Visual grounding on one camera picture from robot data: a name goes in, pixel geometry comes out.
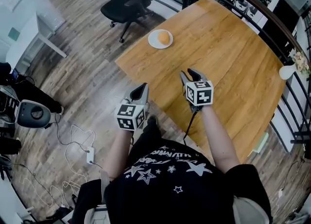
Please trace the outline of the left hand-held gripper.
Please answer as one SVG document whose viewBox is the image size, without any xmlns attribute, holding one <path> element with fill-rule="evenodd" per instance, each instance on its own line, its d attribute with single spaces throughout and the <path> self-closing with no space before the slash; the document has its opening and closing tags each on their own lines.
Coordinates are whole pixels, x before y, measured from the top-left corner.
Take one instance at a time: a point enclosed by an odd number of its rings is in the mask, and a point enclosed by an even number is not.
<svg viewBox="0 0 311 224">
<path fill-rule="evenodd" d="M 141 97 L 132 100 L 130 97 Z M 120 103 L 116 105 L 115 118 L 120 129 L 136 131 L 146 120 L 149 87 L 143 83 L 134 88 L 130 93 L 126 92 Z"/>
</svg>

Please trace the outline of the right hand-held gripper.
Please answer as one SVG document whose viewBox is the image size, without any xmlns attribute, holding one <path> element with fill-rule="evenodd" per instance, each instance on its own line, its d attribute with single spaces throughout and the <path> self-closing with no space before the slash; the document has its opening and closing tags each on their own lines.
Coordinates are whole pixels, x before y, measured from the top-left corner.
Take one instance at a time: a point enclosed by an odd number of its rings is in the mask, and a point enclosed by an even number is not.
<svg viewBox="0 0 311 224">
<path fill-rule="evenodd" d="M 185 90 L 185 98 L 190 105 L 191 112 L 194 113 L 200 111 L 204 105 L 213 104 L 214 87 L 212 81 L 207 81 L 203 73 L 191 68 L 187 71 L 192 80 L 184 71 L 180 72 L 180 78 Z"/>
</svg>

